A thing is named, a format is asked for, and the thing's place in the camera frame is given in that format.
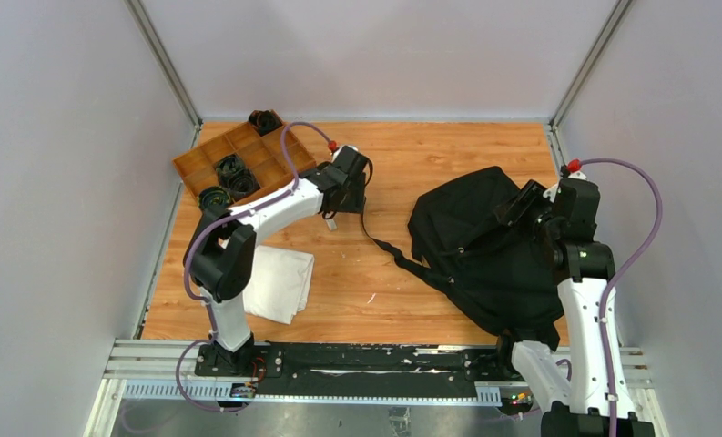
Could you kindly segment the black backpack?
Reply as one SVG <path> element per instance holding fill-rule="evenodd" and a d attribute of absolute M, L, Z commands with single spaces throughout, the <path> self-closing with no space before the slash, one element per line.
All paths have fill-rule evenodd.
<path fill-rule="evenodd" d="M 564 309 L 552 272 L 542 251 L 494 214 L 519 191 L 497 166 L 465 174 L 415 201 L 407 224 L 410 257 L 387 241 L 374 242 L 482 330 L 555 351 L 555 323 Z"/>

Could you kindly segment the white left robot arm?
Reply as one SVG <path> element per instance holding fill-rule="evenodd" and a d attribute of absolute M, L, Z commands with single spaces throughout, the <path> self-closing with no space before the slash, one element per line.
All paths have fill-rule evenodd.
<path fill-rule="evenodd" d="M 183 260 L 185 291 L 208 313 L 207 343 L 219 349 L 218 362 L 232 376 L 253 364 L 254 337 L 243 291 L 252 277 L 257 246 L 291 224 L 321 215 L 362 209 L 371 160 L 356 147 L 341 146 L 331 159 L 309 168 L 283 188 L 240 207 L 203 212 Z"/>

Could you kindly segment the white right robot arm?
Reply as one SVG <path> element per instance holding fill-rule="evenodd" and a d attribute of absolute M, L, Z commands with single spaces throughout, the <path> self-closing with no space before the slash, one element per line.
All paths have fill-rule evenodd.
<path fill-rule="evenodd" d="M 551 346 L 532 335 L 504 335 L 494 367 L 527 382 L 542 413 L 543 436 L 653 436 L 630 397 L 615 328 L 612 250 L 595 240 L 598 186 L 564 178 L 553 188 L 528 181 L 497 208 L 498 221 L 536 242 L 552 271 L 569 331 L 570 374 Z"/>

